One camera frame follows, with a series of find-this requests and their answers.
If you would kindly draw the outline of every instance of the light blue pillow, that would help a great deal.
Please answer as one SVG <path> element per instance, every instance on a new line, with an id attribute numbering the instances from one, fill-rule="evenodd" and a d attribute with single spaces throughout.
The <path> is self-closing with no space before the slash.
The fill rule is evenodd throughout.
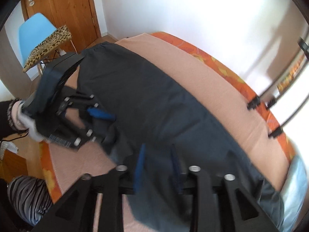
<path id="1" fill-rule="evenodd" d="M 290 165 L 288 175 L 281 191 L 284 202 L 284 221 L 282 232 L 291 232 L 307 192 L 308 181 L 305 165 L 296 155 Z"/>

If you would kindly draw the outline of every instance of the door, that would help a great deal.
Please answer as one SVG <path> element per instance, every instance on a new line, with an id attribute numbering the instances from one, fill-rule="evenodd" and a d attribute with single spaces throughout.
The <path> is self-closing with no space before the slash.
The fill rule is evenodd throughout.
<path id="1" fill-rule="evenodd" d="M 89 0 L 25 0 L 25 3 L 28 17 L 40 12 L 56 28 L 67 25 L 78 52 L 97 39 Z M 61 48 L 74 51 L 69 42 Z"/>

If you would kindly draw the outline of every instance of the hand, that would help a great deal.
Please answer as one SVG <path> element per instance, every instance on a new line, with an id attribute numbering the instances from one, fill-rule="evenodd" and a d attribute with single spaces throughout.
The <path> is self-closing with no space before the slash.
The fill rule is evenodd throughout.
<path id="1" fill-rule="evenodd" d="M 21 109 L 24 103 L 20 103 L 17 110 L 17 124 L 18 121 L 24 126 L 25 129 L 28 129 L 29 136 L 37 142 L 46 140 L 44 136 L 38 133 L 35 120 L 23 114 Z"/>

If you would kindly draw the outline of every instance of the striped pants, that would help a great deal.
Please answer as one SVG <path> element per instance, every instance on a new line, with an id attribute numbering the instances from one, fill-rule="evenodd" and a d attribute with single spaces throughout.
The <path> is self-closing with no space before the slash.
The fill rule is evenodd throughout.
<path id="1" fill-rule="evenodd" d="M 53 205 L 45 181 L 31 176 L 16 177 L 7 187 L 15 212 L 35 226 Z"/>

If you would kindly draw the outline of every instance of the person's arm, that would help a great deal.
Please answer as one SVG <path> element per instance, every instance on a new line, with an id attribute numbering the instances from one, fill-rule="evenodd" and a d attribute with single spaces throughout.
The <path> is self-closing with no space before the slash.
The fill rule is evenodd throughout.
<path id="1" fill-rule="evenodd" d="M 16 118 L 20 102 L 19 99 L 0 102 L 0 140 L 11 134 L 26 132 Z"/>

